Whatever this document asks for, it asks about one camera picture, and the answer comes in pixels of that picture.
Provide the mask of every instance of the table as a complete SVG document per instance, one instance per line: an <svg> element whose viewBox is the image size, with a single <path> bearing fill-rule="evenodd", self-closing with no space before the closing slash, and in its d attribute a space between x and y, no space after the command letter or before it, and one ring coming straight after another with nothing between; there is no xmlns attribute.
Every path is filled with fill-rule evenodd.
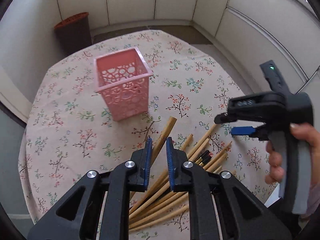
<svg viewBox="0 0 320 240"><path fill-rule="evenodd" d="M93 59L133 46L154 72L149 80L149 111L114 122L101 95L94 92ZM212 57L162 31L116 37L61 60L43 79L20 150L19 174L32 220L36 223L87 171L110 171L144 147L147 136L155 142L170 115L178 119L171 132L175 147L193 133L192 147L215 115L226 110L228 99L242 95ZM245 136L232 138L231 128L241 123L217 128L208 149L215 155L232 140L223 169L235 170L237 178L265 202L275 187L264 182L269 169L265 143ZM150 185L166 166L164 147L151 168ZM169 236L189 238L188 212L130 238Z"/></svg>

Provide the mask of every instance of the pile of wooden sticks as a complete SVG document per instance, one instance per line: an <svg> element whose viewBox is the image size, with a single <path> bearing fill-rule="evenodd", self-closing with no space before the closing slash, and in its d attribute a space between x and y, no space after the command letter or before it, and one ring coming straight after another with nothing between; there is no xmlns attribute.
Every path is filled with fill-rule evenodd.
<svg viewBox="0 0 320 240"><path fill-rule="evenodd" d="M169 136L175 122L177 119L170 117L168 123L164 130L161 132L158 141L156 142L155 147L153 148L151 164L153 164L155 158L159 154L166 138ZM228 153L226 150L230 147L231 142L228 143L215 157L209 158L208 151L203 153L203 150L209 144L208 137L215 129L216 125L214 124L196 143L196 145L187 153L187 157L190 161L193 161L203 168L206 171L218 173L222 169L220 164L227 158ZM192 141L193 135L190 134L185 140L183 145L180 147L180 150L185 151L188 144ZM170 185L168 182L168 169L165 168L156 182L149 187L147 192L143 197L135 203L129 211L129 231L141 230L146 227L150 227L157 223L161 223L167 219L171 219L178 214L188 210L189 205L185 205L174 212L170 212L163 216L168 210L174 206L182 203L188 199L187 192L172 192L170 191L166 195L165 192L169 189Z"/></svg>

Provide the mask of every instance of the hand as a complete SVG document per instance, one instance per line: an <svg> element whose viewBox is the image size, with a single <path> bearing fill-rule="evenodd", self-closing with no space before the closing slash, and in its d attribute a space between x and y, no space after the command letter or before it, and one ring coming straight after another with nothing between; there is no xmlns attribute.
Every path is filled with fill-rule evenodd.
<svg viewBox="0 0 320 240"><path fill-rule="evenodd" d="M292 135L298 140L307 141L310 144L312 173L311 185L320 182L320 133L309 123L291 124L290 130ZM280 167L282 156L274 151L271 142L267 143L266 147L269 153L270 174L266 175L265 182L271 184L281 182L284 176L284 169Z"/></svg>

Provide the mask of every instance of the gray handle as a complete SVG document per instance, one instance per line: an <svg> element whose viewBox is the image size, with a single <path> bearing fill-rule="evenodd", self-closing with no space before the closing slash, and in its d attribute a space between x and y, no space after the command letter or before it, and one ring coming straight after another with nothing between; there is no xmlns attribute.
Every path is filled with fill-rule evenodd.
<svg viewBox="0 0 320 240"><path fill-rule="evenodd" d="M311 182L309 144L284 131L274 131L268 137L274 150L282 155L281 167L285 174L280 183L279 197L284 200L283 210L305 214Z"/></svg>

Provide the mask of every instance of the pink plastic basket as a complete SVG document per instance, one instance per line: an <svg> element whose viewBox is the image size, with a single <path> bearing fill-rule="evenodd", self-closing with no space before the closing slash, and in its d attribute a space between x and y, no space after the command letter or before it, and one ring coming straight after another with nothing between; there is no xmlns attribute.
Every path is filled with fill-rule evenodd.
<svg viewBox="0 0 320 240"><path fill-rule="evenodd" d="M114 121L148 111L149 77L152 71L137 47L95 59L97 92Z"/></svg>

